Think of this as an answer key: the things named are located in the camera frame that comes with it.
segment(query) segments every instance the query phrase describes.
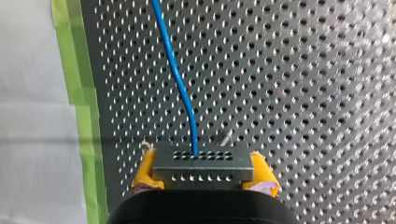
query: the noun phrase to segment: black rounded object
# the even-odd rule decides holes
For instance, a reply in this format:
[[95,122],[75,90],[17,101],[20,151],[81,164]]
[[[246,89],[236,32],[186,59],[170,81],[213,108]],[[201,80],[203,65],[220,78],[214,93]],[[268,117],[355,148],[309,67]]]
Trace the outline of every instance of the black rounded object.
[[107,224],[297,224],[279,200],[250,190],[151,190],[122,202]]

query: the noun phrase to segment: perforated metal panel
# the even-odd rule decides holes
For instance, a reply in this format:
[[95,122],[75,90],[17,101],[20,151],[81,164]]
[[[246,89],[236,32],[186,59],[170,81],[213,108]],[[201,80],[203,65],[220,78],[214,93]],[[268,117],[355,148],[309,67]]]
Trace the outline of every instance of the perforated metal panel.
[[[81,1],[110,209],[138,143],[188,143],[149,1]],[[199,142],[267,157],[301,223],[395,223],[396,6],[388,0],[166,1]]]

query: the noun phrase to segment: blue wire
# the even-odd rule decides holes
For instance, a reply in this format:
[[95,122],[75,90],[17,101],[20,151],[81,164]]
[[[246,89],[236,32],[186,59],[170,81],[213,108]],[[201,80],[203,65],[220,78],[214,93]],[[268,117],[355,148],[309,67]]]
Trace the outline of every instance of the blue wire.
[[166,24],[163,21],[163,13],[161,12],[161,6],[159,0],[150,0],[152,8],[154,10],[155,18],[157,19],[158,27],[160,28],[161,38],[163,39],[163,46],[165,47],[166,56],[171,67],[172,75],[177,84],[177,89],[180,93],[181,99],[184,106],[186,107],[187,115],[189,116],[190,131],[191,131],[191,149],[192,155],[198,155],[198,141],[197,141],[197,127],[194,117],[194,111],[191,106],[189,95],[184,87],[183,79],[177,69],[177,62],[175,60],[172,43],[169,39],[168,31],[166,30]]

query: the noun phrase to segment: yellow plastic clip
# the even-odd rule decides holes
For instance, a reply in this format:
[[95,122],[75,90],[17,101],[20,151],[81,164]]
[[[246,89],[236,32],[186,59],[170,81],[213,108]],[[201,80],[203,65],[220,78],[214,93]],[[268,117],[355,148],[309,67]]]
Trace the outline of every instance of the yellow plastic clip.
[[254,151],[250,154],[250,158],[254,167],[253,180],[243,183],[242,189],[250,189],[264,181],[273,182],[276,183],[276,187],[271,189],[271,196],[275,198],[279,192],[280,185],[271,168],[265,162],[265,157],[260,152]]
[[162,181],[153,180],[151,178],[151,166],[154,161],[155,149],[151,148],[146,151],[142,162],[140,163],[139,169],[137,170],[132,189],[139,184],[145,184],[154,188],[165,189],[165,185]]

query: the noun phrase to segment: green masking tape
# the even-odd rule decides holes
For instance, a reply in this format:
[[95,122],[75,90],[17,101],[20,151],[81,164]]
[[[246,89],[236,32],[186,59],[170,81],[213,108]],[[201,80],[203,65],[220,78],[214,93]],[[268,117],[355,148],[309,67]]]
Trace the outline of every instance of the green masking tape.
[[104,224],[107,206],[99,112],[80,0],[51,3],[69,103],[76,109],[88,223]]

